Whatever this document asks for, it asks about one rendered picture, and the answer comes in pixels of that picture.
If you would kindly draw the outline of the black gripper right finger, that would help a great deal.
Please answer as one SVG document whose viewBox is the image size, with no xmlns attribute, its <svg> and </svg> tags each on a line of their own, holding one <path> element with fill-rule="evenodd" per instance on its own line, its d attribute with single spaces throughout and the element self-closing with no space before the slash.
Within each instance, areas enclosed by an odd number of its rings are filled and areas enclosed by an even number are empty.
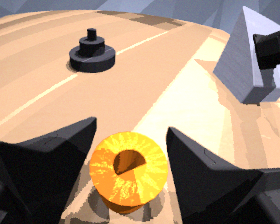
<svg viewBox="0 0 280 224">
<path fill-rule="evenodd" d="M 183 224 L 228 224 L 254 194 L 280 189 L 280 167 L 238 168 L 179 128 L 165 141 Z"/>
</svg>

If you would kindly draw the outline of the orange knob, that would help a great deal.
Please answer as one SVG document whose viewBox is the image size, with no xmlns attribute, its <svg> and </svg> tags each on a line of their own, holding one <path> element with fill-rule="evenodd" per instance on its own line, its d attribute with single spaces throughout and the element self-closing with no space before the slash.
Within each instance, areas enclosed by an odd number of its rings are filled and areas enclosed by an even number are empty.
<svg viewBox="0 0 280 224">
<path fill-rule="evenodd" d="M 89 163 L 93 186 L 113 212 L 139 210 L 167 183 L 167 156 L 139 133 L 113 133 L 101 141 Z"/>
</svg>

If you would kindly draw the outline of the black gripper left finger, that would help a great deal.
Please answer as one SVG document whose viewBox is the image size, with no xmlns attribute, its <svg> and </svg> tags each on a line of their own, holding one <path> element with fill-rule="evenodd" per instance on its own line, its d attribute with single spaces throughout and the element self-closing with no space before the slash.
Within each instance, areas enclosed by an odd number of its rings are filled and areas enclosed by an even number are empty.
<svg viewBox="0 0 280 224">
<path fill-rule="evenodd" d="M 22 143 L 0 141 L 0 181 L 31 224 L 59 224 L 96 131 L 88 117 Z"/>
</svg>

